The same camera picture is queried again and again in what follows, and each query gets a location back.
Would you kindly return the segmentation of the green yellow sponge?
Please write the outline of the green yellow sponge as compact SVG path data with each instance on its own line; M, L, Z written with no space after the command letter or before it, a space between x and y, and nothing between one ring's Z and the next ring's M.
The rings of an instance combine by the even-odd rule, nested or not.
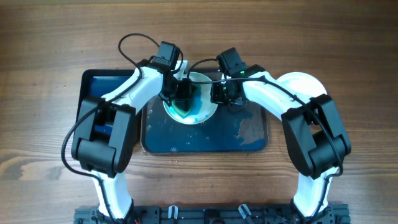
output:
M181 117L186 117L192 110L194 94L198 87L191 83L182 83L177 86L172 98L172 108Z

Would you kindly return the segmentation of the white plate blue stains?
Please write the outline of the white plate blue stains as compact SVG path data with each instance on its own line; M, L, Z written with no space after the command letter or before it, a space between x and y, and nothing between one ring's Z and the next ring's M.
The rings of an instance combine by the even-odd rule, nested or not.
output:
M303 72L290 72L282 75L277 79L278 82L284 84L292 90L305 95L317 97L327 94L323 84L314 76Z

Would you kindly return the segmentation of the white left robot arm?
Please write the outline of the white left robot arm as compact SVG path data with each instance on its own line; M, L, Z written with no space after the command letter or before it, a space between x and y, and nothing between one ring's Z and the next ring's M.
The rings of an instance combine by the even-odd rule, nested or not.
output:
M87 96L77 121L67 134L71 155L81 165L78 174L96 184L99 206L90 212L98 223L137 223L134 201L125 170L136 141L136 116L147 102L165 88L166 79L177 82L188 72L188 61L168 67L143 60L117 89L101 97Z

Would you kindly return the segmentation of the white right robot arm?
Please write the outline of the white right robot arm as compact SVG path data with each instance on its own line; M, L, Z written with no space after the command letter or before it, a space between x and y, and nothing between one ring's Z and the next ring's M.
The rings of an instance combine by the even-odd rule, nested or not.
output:
M316 222L328 208L331 181L343 173L352 144L335 102L313 76L293 72L278 79L258 65L225 73L211 85L211 102L248 100L282 122L287 152L299 172L292 199L301 221Z

